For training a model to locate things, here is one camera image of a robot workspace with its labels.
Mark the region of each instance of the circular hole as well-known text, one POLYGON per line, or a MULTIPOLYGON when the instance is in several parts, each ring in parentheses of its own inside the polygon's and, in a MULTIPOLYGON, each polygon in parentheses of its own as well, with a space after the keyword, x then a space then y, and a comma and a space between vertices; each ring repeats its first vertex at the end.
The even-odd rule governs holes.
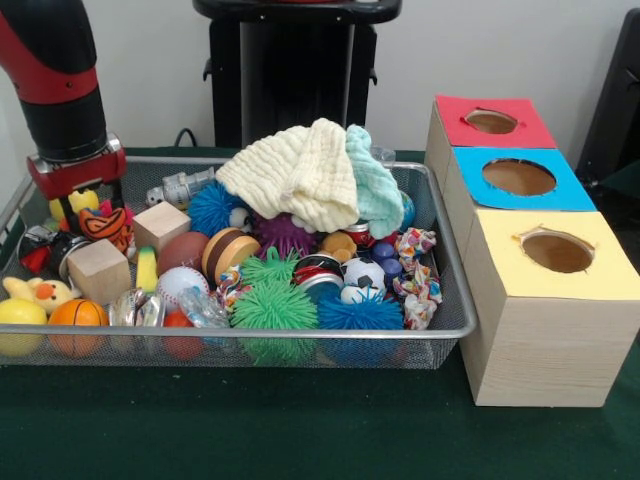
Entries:
POLYGON ((512 116, 493 110, 476 109, 467 115, 466 120, 476 130, 492 135, 511 133, 518 126, 518 121, 512 116))
POLYGON ((522 247, 534 262, 554 272, 581 272, 593 261, 588 245, 562 232, 533 234, 524 239, 522 247))
POLYGON ((546 168, 528 160, 499 158, 482 169, 484 179, 506 192, 529 197, 556 188, 556 179, 546 168))

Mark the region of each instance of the wooden cube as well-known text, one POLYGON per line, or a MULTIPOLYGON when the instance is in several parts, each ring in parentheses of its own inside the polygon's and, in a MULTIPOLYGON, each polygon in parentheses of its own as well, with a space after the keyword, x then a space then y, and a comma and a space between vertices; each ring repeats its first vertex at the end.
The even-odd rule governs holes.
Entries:
POLYGON ((442 197, 462 258, 479 208, 596 209, 556 149, 455 147, 442 197))
POLYGON ((109 240, 100 240, 69 255, 69 275, 84 298, 101 305, 131 288, 129 262, 109 240))
POLYGON ((598 212, 476 212, 461 340, 477 405, 598 407, 640 328, 640 277, 598 212))
POLYGON ((151 246, 159 254, 162 248, 191 228, 191 218, 168 202, 161 202, 133 217, 136 247, 151 246))
POLYGON ((557 148, 530 100, 436 95, 425 163, 441 192, 453 147, 557 148))

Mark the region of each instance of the red square top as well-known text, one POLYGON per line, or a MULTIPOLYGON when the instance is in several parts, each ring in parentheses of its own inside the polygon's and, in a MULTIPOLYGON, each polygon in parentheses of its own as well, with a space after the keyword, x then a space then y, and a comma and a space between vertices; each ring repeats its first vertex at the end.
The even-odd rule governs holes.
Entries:
POLYGON ((452 147, 558 148, 531 100, 436 95, 452 147))

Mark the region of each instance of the yellow square top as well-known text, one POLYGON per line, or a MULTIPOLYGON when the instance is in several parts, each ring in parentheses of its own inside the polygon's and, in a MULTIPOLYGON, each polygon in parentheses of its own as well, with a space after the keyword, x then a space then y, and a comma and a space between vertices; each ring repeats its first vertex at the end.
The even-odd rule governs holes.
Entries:
POLYGON ((640 276, 599 212, 477 214, 507 295, 640 300, 640 276))

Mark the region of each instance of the blue paper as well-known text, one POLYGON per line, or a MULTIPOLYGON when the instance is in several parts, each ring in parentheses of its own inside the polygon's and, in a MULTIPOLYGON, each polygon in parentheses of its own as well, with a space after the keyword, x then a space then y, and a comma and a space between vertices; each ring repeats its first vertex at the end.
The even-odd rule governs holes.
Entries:
POLYGON ((454 148, 458 167, 473 200, 479 205, 508 210, 595 211, 596 207, 558 150, 519 148, 454 148), (525 160, 553 174, 556 186, 542 195, 522 196, 490 184, 486 165, 499 159, 525 160))

